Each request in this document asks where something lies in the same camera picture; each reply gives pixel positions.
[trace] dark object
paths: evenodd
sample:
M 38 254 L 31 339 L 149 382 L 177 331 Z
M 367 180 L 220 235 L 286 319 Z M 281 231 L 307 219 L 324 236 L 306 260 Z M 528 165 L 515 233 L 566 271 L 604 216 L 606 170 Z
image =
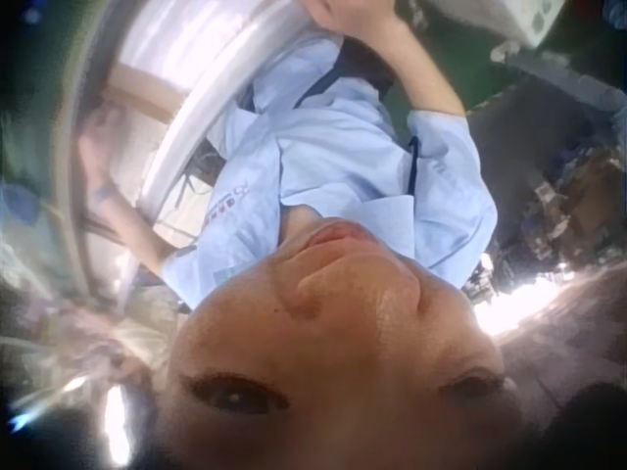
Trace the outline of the dark object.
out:
M 388 66 L 367 46 L 347 37 L 333 69 L 314 83 L 294 108 L 300 108 L 308 98 L 324 93 L 340 78 L 363 78 L 376 88 L 380 99 L 394 85 L 394 74 Z

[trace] lips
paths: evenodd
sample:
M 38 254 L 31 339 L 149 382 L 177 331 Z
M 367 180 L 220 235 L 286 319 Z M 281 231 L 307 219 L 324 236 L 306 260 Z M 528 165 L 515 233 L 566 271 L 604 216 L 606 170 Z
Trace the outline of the lips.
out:
M 361 225 L 346 220 L 334 222 L 317 232 L 312 236 L 309 242 L 303 247 L 302 251 L 316 245 L 322 245 L 329 242 L 344 240 L 351 238 L 364 242 L 370 242 L 379 245 L 379 241 Z

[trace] shirt sleeve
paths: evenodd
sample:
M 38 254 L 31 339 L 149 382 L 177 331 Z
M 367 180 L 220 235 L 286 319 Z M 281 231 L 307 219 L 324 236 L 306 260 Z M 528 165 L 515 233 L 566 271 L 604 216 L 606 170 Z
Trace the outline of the shirt sleeve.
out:
M 204 299 L 196 246 L 179 250 L 169 257 L 164 266 L 163 276 L 166 285 L 191 309 L 195 309 Z
M 464 117 L 412 112 L 409 127 L 418 140 L 415 258 L 461 288 L 492 239 L 496 205 Z

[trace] person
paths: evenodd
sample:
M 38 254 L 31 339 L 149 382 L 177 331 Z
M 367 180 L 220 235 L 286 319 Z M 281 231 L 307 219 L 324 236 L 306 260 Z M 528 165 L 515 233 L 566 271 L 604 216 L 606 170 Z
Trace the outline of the person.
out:
M 475 468 L 518 412 L 458 290 L 497 221 L 464 107 L 394 0 L 303 3 L 323 32 L 210 132 L 226 165 L 194 247 L 177 252 L 112 184 L 115 113 L 79 139 L 100 214 L 194 310 L 157 441 L 190 468 Z M 344 36 L 403 84 L 415 158 L 367 80 L 308 92 Z

